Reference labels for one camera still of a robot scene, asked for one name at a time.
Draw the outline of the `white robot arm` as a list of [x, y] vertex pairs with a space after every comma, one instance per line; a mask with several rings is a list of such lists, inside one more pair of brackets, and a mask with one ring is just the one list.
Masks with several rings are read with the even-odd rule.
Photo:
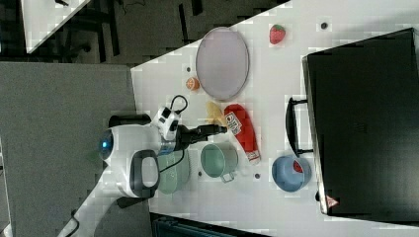
[[225, 132], [227, 128], [217, 124], [191, 129], [181, 124], [165, 128], [151, 123], [108, 128], [100, 141], [100, 154], [107, 167], [57, 237], [94, 237], [98, 224], [116, 200], [154, 196], [160, 181], [159, 156]]

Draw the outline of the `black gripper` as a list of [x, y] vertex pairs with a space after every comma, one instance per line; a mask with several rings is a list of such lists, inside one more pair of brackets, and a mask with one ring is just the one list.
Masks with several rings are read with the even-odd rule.
[[211, 136], [227, 133], [227, 128], [218, 124], [204, 124], [196, 128], [188, 129], [184, 125], [179, 125], [175, 137], [175, 151], [187, 149], [191, 144], [199, 140], [200, 135]]

